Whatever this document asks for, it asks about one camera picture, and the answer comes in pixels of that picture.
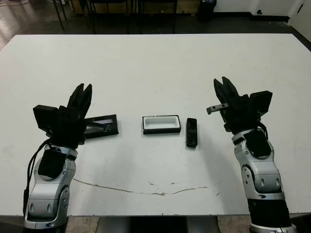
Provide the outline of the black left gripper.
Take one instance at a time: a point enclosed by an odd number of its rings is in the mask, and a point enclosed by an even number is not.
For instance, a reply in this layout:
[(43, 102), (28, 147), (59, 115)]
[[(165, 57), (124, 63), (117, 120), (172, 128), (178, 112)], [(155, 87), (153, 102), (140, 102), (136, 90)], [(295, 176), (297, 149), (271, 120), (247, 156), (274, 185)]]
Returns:
[(84, 84), (78, 85), (69, 98), (67, 107), (60, 106), (51, 128), (51, 143), (55, 146), (76, 149), (84, 144), (86, 130), (85, 116), (92, 99), (92, 84), (84, 90)]

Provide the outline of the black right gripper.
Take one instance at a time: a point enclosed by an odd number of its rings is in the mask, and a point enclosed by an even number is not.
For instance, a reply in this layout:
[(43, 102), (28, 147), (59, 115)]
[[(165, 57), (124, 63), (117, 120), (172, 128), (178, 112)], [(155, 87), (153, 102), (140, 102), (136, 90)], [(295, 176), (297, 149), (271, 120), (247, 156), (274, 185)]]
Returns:
[(252, 93), (240, 96), (234, 84), (226, 77), (222, 82), (213, 80), (214, 89), (219, 105), (207, 107), (207, 113), (220, 112), (227, 132), (239, 133), (246, 130), (265, 126), (260, 122), (261, 116), (265, 114), (265, 94)]

